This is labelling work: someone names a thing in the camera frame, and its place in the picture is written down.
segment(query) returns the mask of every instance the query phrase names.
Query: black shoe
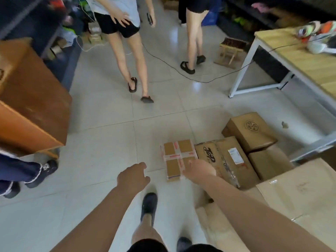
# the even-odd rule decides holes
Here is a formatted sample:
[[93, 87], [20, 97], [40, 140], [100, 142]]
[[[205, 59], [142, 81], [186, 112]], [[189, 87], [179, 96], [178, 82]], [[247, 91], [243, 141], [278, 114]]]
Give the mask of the black shoe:
[[144, 102], [144, 103], [153, 103], [154, 101], [152, 100], [152, 98], [149, 96], [149, 97], [141, 97], [141, 101]]
[[131, 78], [131, 80], [134, 81], [134, 83], [135, 83], [135, 88], [134, 88], [134, 90], [132, 90], [131, 87], [130, 87], [129, 84], [128, 84], [128, 91], [129, 91], [130, 93], [135, 93], [135, 92], [137, 91], [138, 80], [137, 80], [136, 77]]
[[190, 69], [188, 68], [188, 66], [187, 66], [187, 63], [188, 63], [188, 62], [183, 61], [183, 62], [181, 63], [181, 65], [180, 65], [181, 69], [182, 69], [183, 71], [189, 73], [189, 74], [194, 74], [194, 73], [195, 73], [195, 69], [190, 70]]
[[20, 189], [19, 182], [15, 181], [15, 182], [13, 182], [13, 185], [12, 185], [12, 187], [10, 189], [10, 192], [8, 194], [4, 195], [3, 197], [7, 198], [7, 199], [11, 199], [11, 198], [17, 196], [18, 193], [20, 192], [20, 190], [21, 189]]
[[156, 195], [156, 193], [148, 193], [147, 195], [145, 195], [142, 201], [140, 221], [142, 222], [142, 219], [145, 214], [150, 214], [152, 216], [152, 227], [153, 227], [157, 205], [158, 205], [158, 196]]
[[201, 56], [197, 56], [197, 61], [196, 61], [196, 64], [201, 64], [201, 63], [204, 63], [206, 60], [206, 57], [204, 55], [201, 55]]
[[187, 237], [180, 237], [177, 241], [176, 252], [186, 251], [193, 243]]
[[31, 183], [25, 183], [28, 188], [35, 188], [44, 181], [46, 177], [53, 174], [58, 169], [58, 164], [55, 160], [49, 160], [42, 166], [40, 175]]

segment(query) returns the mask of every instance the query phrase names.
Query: circular logo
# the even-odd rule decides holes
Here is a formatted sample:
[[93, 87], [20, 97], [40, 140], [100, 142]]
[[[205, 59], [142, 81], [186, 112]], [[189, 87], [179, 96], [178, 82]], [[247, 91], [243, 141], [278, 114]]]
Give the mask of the circular logo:
[[248, 121], [246, 123], [246, 127], [247, 129], [249, 129], [250, 131], [256, 132], [259, 130], [259, 127], [256, 123], [252, 122], [252, 121]]

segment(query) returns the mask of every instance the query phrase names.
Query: metal table frame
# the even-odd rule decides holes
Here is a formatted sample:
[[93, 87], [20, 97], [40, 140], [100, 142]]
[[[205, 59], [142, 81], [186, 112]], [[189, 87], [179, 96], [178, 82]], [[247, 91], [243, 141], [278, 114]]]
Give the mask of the metal table frame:
[[[257, 51], [258, 47], [262, 47], [265, 49], [267, 52], [270, 53], [275, 59], [277, 59], [284, 67], [286, 67], [290, 72], [283, 78], [283, 80], [280, 83], [275, 83], [271, 85], [266, 85], [266, 86], [260, 86], [260, 87], [254, 87], [254, 88], [248, 88], [248, 89], [242, 89], [242, 90], [237, 90], [238, 86], [243, 79], [246, 70], [248, 69], [248, 64], [252, 62], [252, 58]], [[300, 70], [292, 66], [289, 62], [287, 62], [285, 59], [280, 57], [275, 51], [273, 51], [267, 44], [265, 44], [263, 41], [258, 39], [257, 37], [254, 39], [251, 48], [249, 52], [246, 55], [246, 58], [241, 66], [241, 70], [238, 72], [237, 78], [230, 90], [229, 97], [232, 98], [237, 94], [244, 94], [244, 93], [249, 93], [249, 92], [254, 92], [254, 91], [259, 91], [259, 90], [264, 90], [264, 89], [269, 89], [269, 88], [279, 88], [283, 89], [284, 85], [287, 84], [289, 80], [293, 76], [296, 76], [299, 78], [301, 81], [303, 81], [309, 88], [311, 88], [319, 97], [321, 97], [325, 102], [330, 104], [330, 106], [336, 106], [335, 100], [326, 94], [321, 88], [319, 88], [313, 81], [311, 81], [305, 74], [303, 74]], [[294, 152], [289, 156], [289, 159], [291, 161], [296, 161], [299, 160], [313, 152], [322, 152], [323, 150], [327, 149], [330, 147], [331, 144], [336, 142], [336, 131], [333, 133], [323, 137], [322, 139], [298, 150], [297, 152]]]

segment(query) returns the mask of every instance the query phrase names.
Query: hand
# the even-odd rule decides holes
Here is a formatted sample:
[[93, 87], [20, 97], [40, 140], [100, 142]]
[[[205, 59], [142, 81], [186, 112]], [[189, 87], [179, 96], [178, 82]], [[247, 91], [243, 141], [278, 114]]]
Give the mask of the hand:
[[129, 25], [129, 14], [127, 12], [123, 12], [118, 8], [114, 8], [110, 13], [112, 21], [116, 24], [116, 20], [119, 21], [120, 25], [126, 27], [125, 25]]
[[150, 16], [152, 17], [153, 19], [153, 24], [151, 25], [152, 28], [154, 28], [156, 26], [156, 18], [155, 18], [155, 13], [154, 13], [154, 10], [149, 12]]
[[145, 163], [134, 164], [122, 171], [117, 177], [117, 186], [132, 196], [136, 196], [139, 192], [149, 184], [151, 178], [145, 177]]
[[185, 166], [183, 175], [195, 184], [201, 185], [207, 177], [216, 176], [216, 170], [206, 161], [196, 159], [189, 161]]

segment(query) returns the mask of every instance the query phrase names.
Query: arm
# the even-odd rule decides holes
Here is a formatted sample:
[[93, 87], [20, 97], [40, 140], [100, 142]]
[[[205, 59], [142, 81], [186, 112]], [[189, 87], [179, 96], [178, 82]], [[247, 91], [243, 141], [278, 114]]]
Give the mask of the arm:
[[216, 177], [207, 162], [191, 162], [184, 174], [210, 195], [251, 252], [333, 251], [287, 217]]
[[140, 163], [121, 172], [117, 186], [51, 252], [108, 252], [128, 206], [150, 182], [145, 168]]
[[111, 0], [96, 0], [96, 1], [104, 6], [104, 8], [110, 14], [115, 24], [116, 24], [115, 19], [117, 19], [120, 25], [122, 25], [123, 27], [125, 27], [125, 25], [129, 25], [128, 22], [130, 21], [129, 14], [127, 12], [122, 12], [117, 6], [112, 4]]
[[155, 25], [156, 25], [156, 19], [155, 19], [155, 12], [154, 12], [153, 1], [152, 0], [145, 0], [145, 1], [146, 1], [148, 10], [149, 10], [149, 14], [150, 14], [150, 16], [153, 19], [153, 25], [152, 25], [152, 27], [155, 27]]

